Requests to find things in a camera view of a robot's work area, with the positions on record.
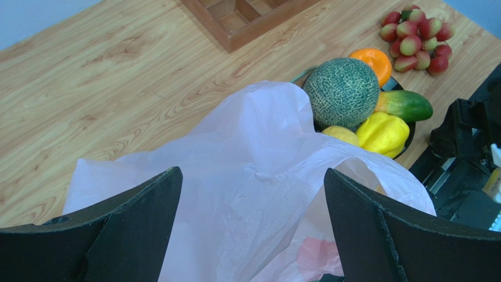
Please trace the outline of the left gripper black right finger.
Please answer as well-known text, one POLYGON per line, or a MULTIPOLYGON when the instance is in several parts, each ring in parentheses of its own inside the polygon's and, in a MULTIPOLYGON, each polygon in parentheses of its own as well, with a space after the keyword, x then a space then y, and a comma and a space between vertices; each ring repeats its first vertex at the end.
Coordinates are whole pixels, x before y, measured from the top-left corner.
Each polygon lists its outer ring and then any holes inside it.
POLYGON ((500 233, 429 215, 335 169, 324 188, 346 281, 500 280, 500 233))

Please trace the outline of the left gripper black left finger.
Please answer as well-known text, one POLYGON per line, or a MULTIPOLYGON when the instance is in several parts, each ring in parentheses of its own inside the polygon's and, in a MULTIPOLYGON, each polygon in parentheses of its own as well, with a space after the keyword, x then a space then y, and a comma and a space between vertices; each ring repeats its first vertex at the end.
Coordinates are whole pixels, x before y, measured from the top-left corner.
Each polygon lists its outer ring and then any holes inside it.
POLYGON ((42 225, 1 229, 1 280, 157 281, 182 181, 172 167, 42 225))

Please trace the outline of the fake yellow bell pepper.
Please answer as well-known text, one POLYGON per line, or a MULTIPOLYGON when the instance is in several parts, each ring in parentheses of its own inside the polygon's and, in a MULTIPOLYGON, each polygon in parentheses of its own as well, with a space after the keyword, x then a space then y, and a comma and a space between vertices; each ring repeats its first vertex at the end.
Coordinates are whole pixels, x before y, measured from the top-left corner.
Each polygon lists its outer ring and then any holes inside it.
POLYGON ((370 115, 355 133, 362 149, 393 159, 404 148, 410 129, 401 118, 376 112, 370 115))

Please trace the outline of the fake yellow lemon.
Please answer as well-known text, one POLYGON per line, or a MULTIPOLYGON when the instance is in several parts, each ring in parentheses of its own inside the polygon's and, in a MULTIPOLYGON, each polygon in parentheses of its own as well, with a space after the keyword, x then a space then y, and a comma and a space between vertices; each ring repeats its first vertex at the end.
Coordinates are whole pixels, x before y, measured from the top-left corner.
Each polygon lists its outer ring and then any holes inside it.
POLYGON ((357 135, 342 126, 329 126, 322 131, 323 134, 337 138, 343 142, 359 147, 359 138, 357 135))

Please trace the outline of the pink plastic bag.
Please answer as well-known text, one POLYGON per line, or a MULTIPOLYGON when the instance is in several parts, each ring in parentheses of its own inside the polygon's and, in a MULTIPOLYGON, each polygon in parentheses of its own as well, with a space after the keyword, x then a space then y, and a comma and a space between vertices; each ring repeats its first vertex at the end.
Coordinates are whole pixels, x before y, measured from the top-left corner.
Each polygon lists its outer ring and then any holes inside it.
POLYGON ((160 281, 319 281, 343 275, 323 179, 339 169, 433 215, 427 190, 391 158, 315 132, 298 86, 263 81, 223 100, 186 136, 114 161, 79 159, 64 213, 170 167, 181 197, 160 281))

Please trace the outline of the fake green orange mango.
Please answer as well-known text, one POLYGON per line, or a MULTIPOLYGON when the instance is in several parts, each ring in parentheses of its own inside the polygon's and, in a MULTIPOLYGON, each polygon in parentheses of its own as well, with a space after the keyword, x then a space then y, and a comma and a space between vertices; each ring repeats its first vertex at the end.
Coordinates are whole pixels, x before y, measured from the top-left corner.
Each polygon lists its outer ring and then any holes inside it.
POLYGON ((427 120, 433 115, 431 103, 421 94, 409 90, 381 92, 375 112, 384 112, 405 122, 427 120))

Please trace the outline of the fake green netted melon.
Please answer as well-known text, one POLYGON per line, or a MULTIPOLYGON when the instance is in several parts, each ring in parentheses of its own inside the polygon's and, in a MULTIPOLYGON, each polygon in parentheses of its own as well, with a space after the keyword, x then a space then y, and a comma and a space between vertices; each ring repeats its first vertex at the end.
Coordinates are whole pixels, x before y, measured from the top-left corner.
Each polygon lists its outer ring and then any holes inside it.
POLYGON ((335 58, 303 71, 302 89, 310 99, 313 119, 322 128, 354 127, 376 108, 380 87, 374 70, 355 58, 335 58))

